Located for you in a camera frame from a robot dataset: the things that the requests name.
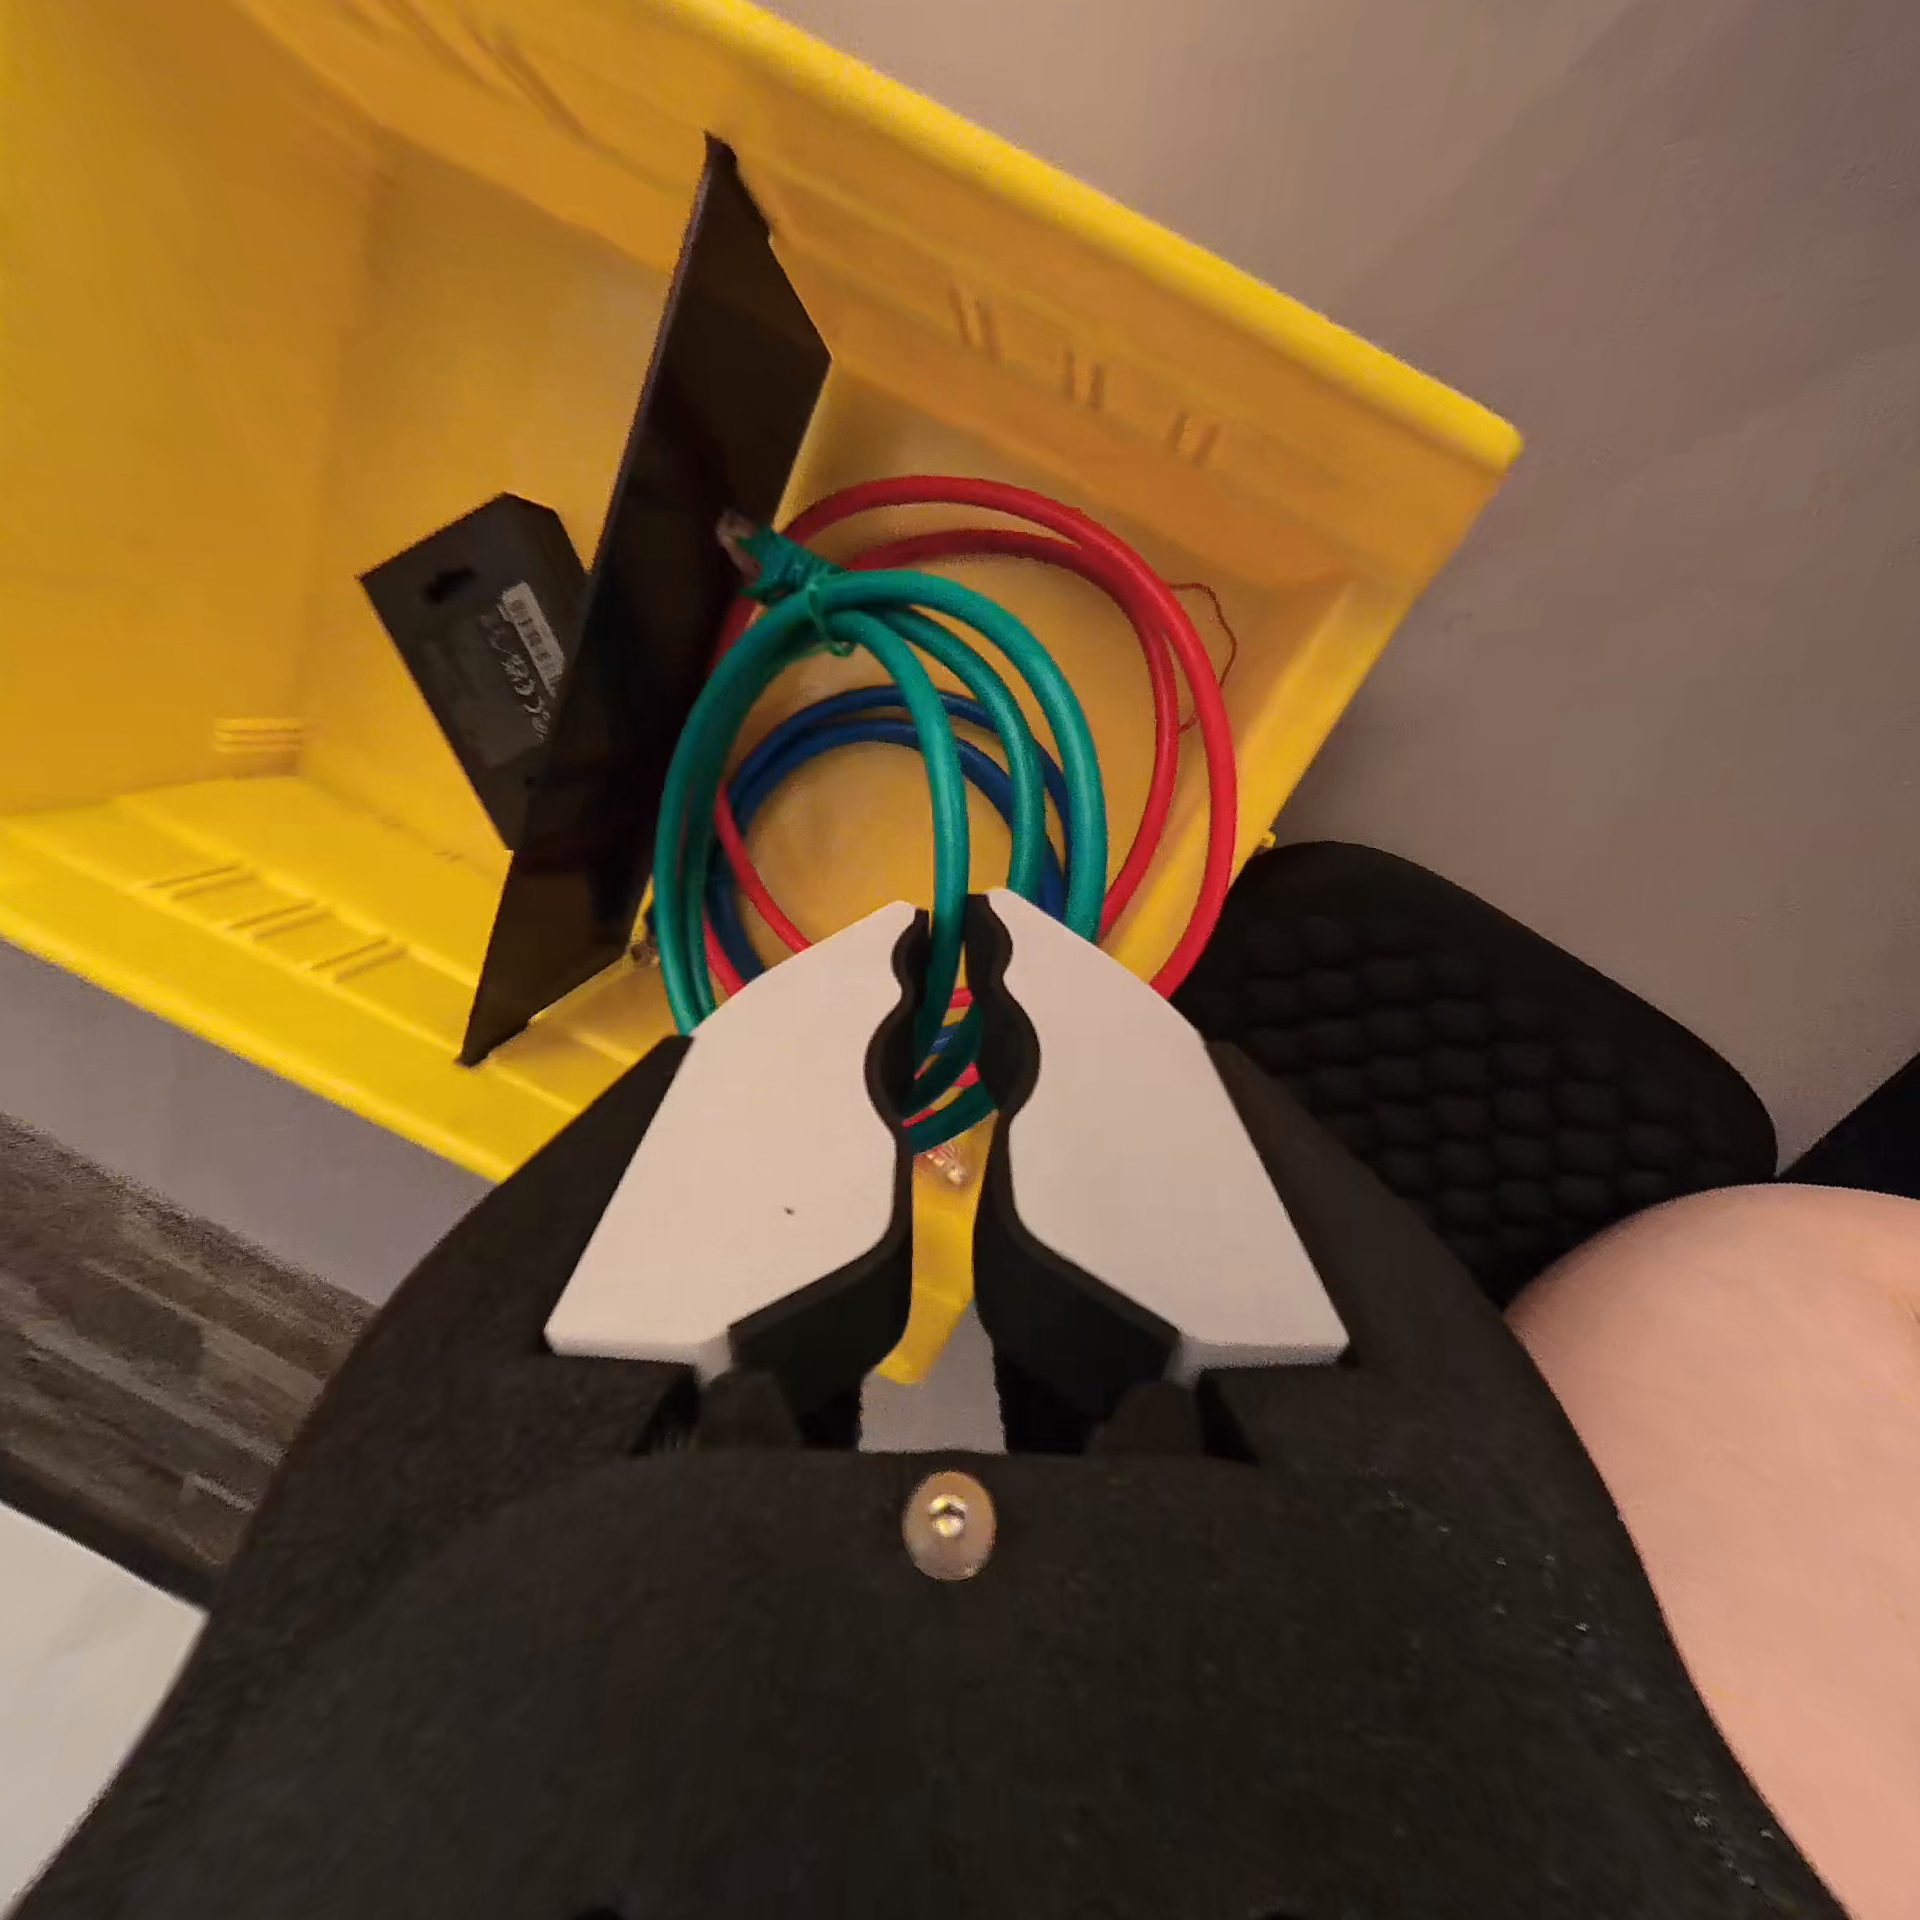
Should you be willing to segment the thin red twist tie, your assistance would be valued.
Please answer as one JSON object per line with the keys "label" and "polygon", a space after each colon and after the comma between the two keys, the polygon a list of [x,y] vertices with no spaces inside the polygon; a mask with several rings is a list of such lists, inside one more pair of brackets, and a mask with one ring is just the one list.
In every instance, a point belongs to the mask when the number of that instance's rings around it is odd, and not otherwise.
{"label": "thin red twist tie", "polygon": [[[1225,688],[1238,662],[1240,643],[1227,617],[1225,605],[1211,584],[1179,582],[1166,584],[1168,597],[1177,600],[1192,624],[1196,638],[1201,640],[1201,659],[1209,664],[1213,686]],[[1163,681],[1173,698],[1173,735],[1184,739],[1198,728],[1198,704],[1192,701],[1192,675],[1182,665],[1179,650],[1163,631],[1158,637],[1163,659]]]}

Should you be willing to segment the yellow plastic bin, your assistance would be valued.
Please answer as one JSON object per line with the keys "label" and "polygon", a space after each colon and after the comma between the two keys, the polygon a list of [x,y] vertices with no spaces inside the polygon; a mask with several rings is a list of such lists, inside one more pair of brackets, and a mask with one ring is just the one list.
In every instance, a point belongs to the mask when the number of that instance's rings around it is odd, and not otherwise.
{"label": "yellow plastic bin", "polygon": [[4,937],[494,1183],[672,1021],[614,936],[457,1063],[510,856],[357,578],[501,491],[591,554],[707,137],[832,352],[763,517],[990,477],[1222,600],[1151,981],[1519,455],[752,6],[4,6]]}

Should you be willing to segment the black ethernet switch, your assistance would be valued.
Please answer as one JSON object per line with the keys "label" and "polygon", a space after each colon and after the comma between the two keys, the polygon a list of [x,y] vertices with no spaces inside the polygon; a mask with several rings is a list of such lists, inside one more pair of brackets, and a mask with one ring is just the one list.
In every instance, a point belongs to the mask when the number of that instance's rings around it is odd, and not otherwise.
{"label": "black ethernet switch", "polygon": [[563,517],[496,495],[357,582],[496,838],[517,851],[585,613],[587,574]]}

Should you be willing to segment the person's right forearm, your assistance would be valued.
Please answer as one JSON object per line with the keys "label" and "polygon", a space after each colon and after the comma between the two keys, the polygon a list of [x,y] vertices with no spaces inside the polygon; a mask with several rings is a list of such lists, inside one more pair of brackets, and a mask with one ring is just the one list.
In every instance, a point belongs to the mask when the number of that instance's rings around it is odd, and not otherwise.
{"label": "person's right forearm", "polygon": [[1851,1915],[1917,1915],[1917,1205],[1704,1192],[1507,1312],[1695,1693]]}

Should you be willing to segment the black bin divider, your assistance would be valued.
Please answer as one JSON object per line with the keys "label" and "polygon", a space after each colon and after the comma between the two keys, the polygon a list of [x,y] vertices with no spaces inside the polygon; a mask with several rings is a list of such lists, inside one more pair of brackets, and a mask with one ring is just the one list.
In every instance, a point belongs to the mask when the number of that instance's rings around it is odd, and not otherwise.
{"label": "black bin divider", "polygon": [[462,1069],[630,947],[665,775],[735,597],[718,525],[777,515],[829,369],[732,147],[709,135]]}

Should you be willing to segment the black quilted cushion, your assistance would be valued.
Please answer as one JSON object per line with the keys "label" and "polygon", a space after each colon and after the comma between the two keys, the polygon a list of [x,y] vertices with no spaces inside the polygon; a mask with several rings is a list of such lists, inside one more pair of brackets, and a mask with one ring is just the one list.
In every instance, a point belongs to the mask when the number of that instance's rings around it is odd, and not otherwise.
{"label": "black quilted cushion", "polygon": [[1509,1307],[1646,1209],[1768,1185],[1760,1096],[1656,1006],[1379,849],[1255,856],[1175,994]]}

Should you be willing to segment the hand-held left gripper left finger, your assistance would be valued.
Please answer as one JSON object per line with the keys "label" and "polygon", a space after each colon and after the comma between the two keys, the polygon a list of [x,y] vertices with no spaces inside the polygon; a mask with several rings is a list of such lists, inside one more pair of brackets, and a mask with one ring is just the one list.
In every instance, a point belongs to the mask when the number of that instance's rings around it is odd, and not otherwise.
{"label": "hand-held left gripper left finger", "polygon": [[543,1323],[563,1359],[768,1377],[803,1426],[857,1405],[912,1305],[919,910],[783,960],[670,1049]]}

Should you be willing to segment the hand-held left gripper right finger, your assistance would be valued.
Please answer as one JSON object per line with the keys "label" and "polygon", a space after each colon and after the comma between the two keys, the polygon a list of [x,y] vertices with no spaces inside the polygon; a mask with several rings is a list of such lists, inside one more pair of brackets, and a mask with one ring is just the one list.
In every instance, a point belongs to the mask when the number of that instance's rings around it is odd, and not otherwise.
{"label": "hand-held left gripper right finger", "polygon": [[1080,1449],[1137,1389],[1343,1360],[1350,1336],[1227,1077],[1148,983],[1007,889],[967,901],[996,1110],[976,1320],[1007,1449]]}

